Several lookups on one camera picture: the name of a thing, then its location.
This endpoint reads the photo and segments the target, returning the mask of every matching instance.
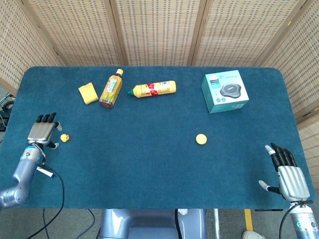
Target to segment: yellow sponge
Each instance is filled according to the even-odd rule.
[[[84,103],[86,105],[88,105],[89,103],[92,103],[94,101],[97,101],[99,99],[98,95],[95,92],[95,89],[93,87],[92,82],[90,82],[89,84],[86,84],[84,86],[81,86],[79,88],[79,91],[80,91],[81,96],[82,96]]]

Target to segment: yellow bottle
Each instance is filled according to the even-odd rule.
[[[150,84],[137,85],[128,94],[137,98],[146,96],[158,96],[176,92],[175,81],[164,81]]]
[[[100,97],[100,104],[107,108],[113,108],[115,100],[118,97],[120,89],[122,87],[122,75],[123,70],[118,69],[116,74],[111,76],[106,83],[106,86]]]

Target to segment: white shoe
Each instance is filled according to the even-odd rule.
[[[256,232],[244,231],[243,239],[266,239],[266,238]]]

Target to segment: floor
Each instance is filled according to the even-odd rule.
[[[0,88],[0,99],[6,92]],[[4,133],[0,132],[0,141]],[[315,217],[319,221],[319,201],[316,199],[312,205]],[[57,209],[46,209],[45,220],[48,222],[57,212]],[[51,239],[76,239],[83,234],[81,239],[95,239],[101,225],[102,209],[92,209],[95,217],[87,209],[63,209],[56,220],[48,226],[48,235]],[[241,239],[246,230],[244,210],[218,210],[220,238]],[[251,211],[254,231],[263,234],[267,239],[278,238],[278,231],[283,212],[254,212]],[[43,209],[18,209],[12,208],[0,212],[0,239],[25,239],[43,226]],[[208,210],[206,214],[207,239],[215,239],[214,211]],[[46,239],[45,231],[33,237],[34,239]],[[283,228],[283,239],[296,239],[292,222],[287,217]]]

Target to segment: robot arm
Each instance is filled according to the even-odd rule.
[[[266,191],[281,194],[285,200],[290,202],[289,214],[298,239],[319,239],[319,228],[313,211],[304,205],[310,193],[301,168],[297,166],[289,150],[282,149],[274,143],[271,143],[271,146],[272,148],[266,145],[265,148],[277,172],[279,187],[269,186],[262,180],[259,180],[260,186]]]
[[[29,146],[27,146],[20,158],[20,162],[12,176],[15,187],[11,187],[0,191],[0,211],[2,209],[11,208],[25,203],[30,196],[30,185],[33,176],[45,159],[43,148],[48,146],[52,149],[58,147],[58,143],[51,142],[55,128],[62,130],[59,122],[53,123],[56,113],[51,115],[40,115],[33,124],[32,129],[27,138]]]

